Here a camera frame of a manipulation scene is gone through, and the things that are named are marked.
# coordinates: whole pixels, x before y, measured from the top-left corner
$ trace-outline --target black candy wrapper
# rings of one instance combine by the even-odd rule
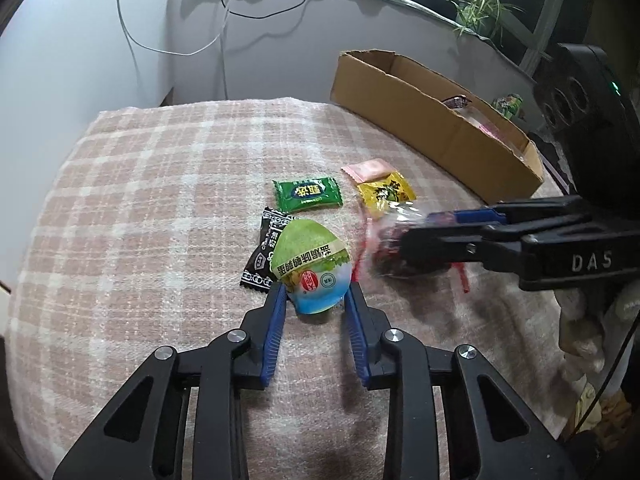
[[[262,223],[260,224],[260,243],[244,266],[240,285],[253,290],[260,290],[260,292],[269,291],[271,283],[277,279],[271,272],[273,248],[276,246],[276,242],[285,225],[294,218],[295,216],[287,215],[277,209],[264,208]]]

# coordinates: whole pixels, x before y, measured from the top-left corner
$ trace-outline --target plaid fabric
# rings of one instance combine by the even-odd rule
[[[58,173],[12,295],[8,378],[34,468],[49,478],[157,346],[204,346],[262,304],[265,296],[238,280],[260,214],[275,206],[272,179],[335,177],[344,206],[300,216],[327,226],[353,254],[360,202],[340,167],[377,156],[434,211],[480,205],[426,158],[333,105],[279,99],[101,113]],[[538,194],[558,190],[548,178]],[[423,283],[365,272],[361,284],[371,306],[425,344],[476,345],[559,433],[570,407],[559,408],[566,392],[555,382],[552,293],[522,292],[513,276],[467,268],[469,294],[455,271]],[[340,308],[312,320],[290,308],[271,387],[242,396],[252,478],[382,476],[388,395],[360,386]],[[193,410],[185,478],[192,424]],[[442,425],[440,434],[446,469]]]

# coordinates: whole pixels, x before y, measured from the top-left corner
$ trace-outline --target metal screw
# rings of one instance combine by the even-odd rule
[[[478,355],[478,350],[476,350],[471,345],[460,345],[460,348],[458,348],[458,353],[462,358],[473,359]]]
[[[385,338],[389,341],[393,341],[397,343],[398,341],[402,341],[404,339],[404,333],[399,328],[390,328],[385,332]]]
[[[154,352],[154,357],[159,361],[165,361],[169,357],[174,354],[174,349],[170,346],[161,346],[160,348],[156,348]]]
[[[226,335],[226,338],[229,339],[229,341],[231,341],[232,343],[239,343],[241,341],[244,341],[244,338],[246,338],[246,332],[237,328],[229,332]]]

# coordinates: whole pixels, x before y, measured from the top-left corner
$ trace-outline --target pink candy wrapper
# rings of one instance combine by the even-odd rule
[[[349,175],[356,184],[373,182],[393,173],[396,168],[381,158],[372,158],[359,164],[349,164],[342,170]]]

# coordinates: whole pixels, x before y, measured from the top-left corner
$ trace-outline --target white cable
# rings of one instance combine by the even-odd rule
[[[181,52],[169,52],[167,50],[159,50],[158,48],[153,48],[151,46],[146,46],[146,45],[143,45],[142,43],[140,43],[139,41],[136,41],[135,38],[133,38],[133,36],[129,32],[129,29],[127,28],[127,25],[124,23],[124,18],[122,17],[122,8],[120,7],[120,0],[116,0],[116,6],[118,7],[118,19],[120,20],[120,26],[122,27],[122,31],[124,32],[124,35],[127,36],[131,41],[133,41],[133,43],[135,43],[137,46],[141,46],[142,48],[146,48],[147,50],[151,50],[152,52],[159,52],[160,54],[172,54],[172,56],[194,56],[194,54],[199,54],[200,52],[202,52],[206,48],[209,48],[211,45],[213,45],[218,40],[220,35],[222,35],[222,33],[225,30],[226,20],[228,20],[228,17],[229,17],[229,12],[231,10],[232,1],[233,0],[228,0],[227,1],[226,9],[225,9],[225,15],[224,15],[224,18],[222,19],[222,27],[220,28],[220,32],[218,33],[218,35],[215,38],[213,38],[213,40],[211,40],[209,43],[207,43],[205,46],[203,46],[202,48],[199,48],[195,52],[191,52],[190,54],[184,54],[184,53],[181,53]]]
[[[220,67],[222,69],[222,88],[225,91],[225,99],[229,101],[229,90],[226,87],[226,67],[225,67],[225,28],[220,36]]]

